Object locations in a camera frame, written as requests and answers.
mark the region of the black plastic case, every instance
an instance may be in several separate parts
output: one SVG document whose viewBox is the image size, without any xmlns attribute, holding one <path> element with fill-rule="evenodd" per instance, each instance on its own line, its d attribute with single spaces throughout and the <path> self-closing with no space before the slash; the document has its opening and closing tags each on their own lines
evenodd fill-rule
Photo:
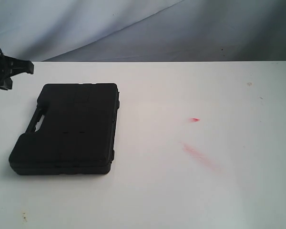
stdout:
<svg viewBox="0 0 286 229">
<path fill-rule="evenodd" d="M 10 154 L 11 168 L 19 175 L 108 173 L 119 104 L 114 83 L 46 84 Z"/>
</svg>

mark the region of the red stain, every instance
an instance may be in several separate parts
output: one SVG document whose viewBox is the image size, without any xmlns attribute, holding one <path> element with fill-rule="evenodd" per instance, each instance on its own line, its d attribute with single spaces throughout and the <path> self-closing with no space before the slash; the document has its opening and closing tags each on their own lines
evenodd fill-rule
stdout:
<svg viewBox="0 0 286 229">
<path fill-rule="evenodd" d="M 185 152 L 191 154 L 192 156 L 194 156 L 200 163 L 202 163 L 203 165 L 205 165 L 209 169 L 213 170 L 214 172 L 217 172 L 217 173 L 222 172 L 221 168 L 218 165 L 213 163 L 209 158 L 207 158 L 205 155 L 198 152 L 197 150 L 195 150 L 194 148 L 192 148 L 188 144 L 183 143 L 183 150 Z"/>
<path fill-rule="evenodd" d="M 190 122 L 191 123 L 195 123 L 195 122 L 198 122 L 198 121 L 200 121 L 199 118 L 190 118 Z"/>
</svg>

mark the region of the red mark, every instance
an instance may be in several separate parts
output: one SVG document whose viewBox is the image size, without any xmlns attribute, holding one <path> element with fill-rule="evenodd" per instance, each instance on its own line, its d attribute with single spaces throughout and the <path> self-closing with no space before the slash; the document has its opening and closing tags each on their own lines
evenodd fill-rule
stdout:
<svg viewBox="0 0 286 229">
<path fill-rule="evenodd" d="M 195 123 L 195 122 L 200 121 L 199 118 L 190 118 L 189 120 L 190 120 L 191 123 Z"/>
<path fill-rule="evenodd" d="M 221 168 L 217 166 L 215 163 L 213 163 L 209 158 L 207 158 L 202 153 L 199 153 L 194 148 L 190 147 L 188 144 L 183 143 L 183 150 L 187 153 L 190 153 L 192 156 L 194 156 L 200 163 L 205 165 L 206 167 L 210 168 L 214 172 L 222 172 Z"/>
</svg>

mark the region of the white table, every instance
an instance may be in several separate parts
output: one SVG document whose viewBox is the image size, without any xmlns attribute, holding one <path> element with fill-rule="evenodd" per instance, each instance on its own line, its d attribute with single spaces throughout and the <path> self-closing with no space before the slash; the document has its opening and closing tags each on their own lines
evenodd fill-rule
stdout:
<svg viewBox="0 0 286 229">
<path fill-rule="evenodd" d="M 286 229 L 286 62 L 38 62 L 13 79 L 0 229 Z M 43 85 L 101 82 L 120 90 L 110 173 L 16 175 L 8 156 Z"/>
</svg>

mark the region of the tabletop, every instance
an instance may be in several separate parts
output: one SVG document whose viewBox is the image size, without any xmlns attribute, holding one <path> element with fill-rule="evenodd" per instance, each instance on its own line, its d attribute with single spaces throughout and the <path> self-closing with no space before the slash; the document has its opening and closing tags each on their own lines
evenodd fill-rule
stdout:
<svg viewBox="0 0 286 229">
<path fill-rule="evenodd" d="M 36 62 L 0 90 L 0 229 L 286 229 L 286 62 Z M 18 176 L 47 83 L 116 83 L 107 175 Z"/>
</svg>

